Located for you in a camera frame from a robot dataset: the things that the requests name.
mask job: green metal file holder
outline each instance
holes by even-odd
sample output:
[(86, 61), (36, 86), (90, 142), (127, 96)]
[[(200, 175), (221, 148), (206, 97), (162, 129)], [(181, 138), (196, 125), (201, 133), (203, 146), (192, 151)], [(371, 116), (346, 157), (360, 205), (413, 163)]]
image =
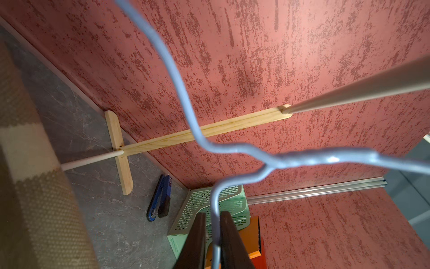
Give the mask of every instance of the green metal file holder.
[[(169, 243), (176, 258), (179, 257), (188, 233), (198, 212), (206, 213), (206, 230), (208, 238), (206, 249), (212, 242), (212, 224), (210, 218), (209, 197), (212, 187), (190, 190), (182, 205), (175, 222), (167, 234)], [(234, 225), (238, 230), (249, 225), (249, 208), (242, 185), (232, 186), (223, 190), (219, 196), (221, 211), (230, 212)]]

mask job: marble surface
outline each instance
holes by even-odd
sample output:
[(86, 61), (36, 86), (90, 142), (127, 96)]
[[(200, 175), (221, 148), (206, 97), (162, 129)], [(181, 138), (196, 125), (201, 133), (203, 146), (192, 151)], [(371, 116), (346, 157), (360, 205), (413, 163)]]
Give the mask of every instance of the marble surface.
[[(0, 38), (11, 51), (60, 162), (111, 151), (104, 118), (3, 28)], [(166, 235), (186, 191), (173, 183), (168, 216), (150, 223), (146, 210), (162, 172), (142, 154), (129, 156), (129, 163), (134, 189), (127, 196), (114, 159), (66, 172), (100, 268), (172, 268), (175, 256)]]

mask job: wooden pole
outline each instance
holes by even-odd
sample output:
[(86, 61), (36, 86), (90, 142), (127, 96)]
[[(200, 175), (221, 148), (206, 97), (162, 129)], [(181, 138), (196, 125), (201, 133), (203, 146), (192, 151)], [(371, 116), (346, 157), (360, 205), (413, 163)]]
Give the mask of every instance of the wooden pole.
[(115, 150), (113, 152), (108, 152), (108, 153), (100, 154), (100, 155), (97, 155), (97, 156), (85, 158), (85, 159), (82, 159), (82, 160), (71, 161), (69, 163), (61, 164), (61, 169), (63, 171), (66, 171), (66, 170), (70, 170), (70, 169), (73, 169), (73, 168), (76, 168), (76, 167), (80, 167), (80, 166), (84, 166), (84, 165), (87, 165), (87, 164), (92, 164), (92, 163), (95, 163), (95, 162), (98, 162), (98, 161), (102, 161), (102, 160), (106, 160), (106, 159), (109, 159), (109, 158), (113, 158), (113, 157), (116, 157), (116, 156), (119, 156), (119, 155), (122, 155), (122, 154), (124, 154), (123, 150), (121, 150), (121, 149), (120, 150)]
[(430, 89), (430, 55), (285, 108), (293, 114)]

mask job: stapler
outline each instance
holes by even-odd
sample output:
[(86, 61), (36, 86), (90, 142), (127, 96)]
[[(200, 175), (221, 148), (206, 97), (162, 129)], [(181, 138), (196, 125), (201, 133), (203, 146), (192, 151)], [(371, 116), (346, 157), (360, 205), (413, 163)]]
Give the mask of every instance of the stapler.
[(172, 189), (172, 178), (169, 175), (161, 175), (158, 180), (157, 188), (155, 189), (154, 195), (152, 196), (151, 203), (149, 204), (146, 217), (149, 221), (154, 221), (158, 216), (159, 218), (167, 216), (170, 207), (170, 191)]

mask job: wooden stand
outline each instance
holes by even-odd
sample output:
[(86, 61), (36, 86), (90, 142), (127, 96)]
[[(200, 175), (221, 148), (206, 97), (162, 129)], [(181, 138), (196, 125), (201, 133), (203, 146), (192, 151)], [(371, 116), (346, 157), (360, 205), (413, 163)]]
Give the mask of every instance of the wooden stand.
[[(290, 105), (281, 105), (275, 108), (265, 109), (244, 116), (215, 122), (202, 126), (201, 130), (206, 137), (209, 137), (252, 126), (257, 126), (260, 124), (287, 119), (291, 117), (292, 114), (283, 114), (282, 110), (289, 106)], [(117, 115), (110, 110), (105, 111), (104, 115), (106, 117), (109, 135), (111, 136), (112, 149), (114, 150), (114, 152), (123, 151), (121, 155), (115, 156), (115, 161), (117, 163), (118, 174), (120, 175), (120, 182), (121, 187), (123, 188), (124, 195), (128, 195), (133, 190), (133, 179), (130, 172), (129, 160), (127, 156), (194, 140), (194, 136), (191, 134), (191, 131), (186, 130), (125, 146), (123, 136), (121, 134), (120, 122), (118, 120)], [(93, 162), (91, 161), (92, 159), (94, 159), (94, 161), (101, 160), (101, 158), (98, 158), (96, 160), (96, 157), (98, 156), (88, 158), (85, 162), (82, 160), (82, 163), (89, 164)], [(62, 166), (67, 168), (72, 167), (68, 164), (63, 164)]]

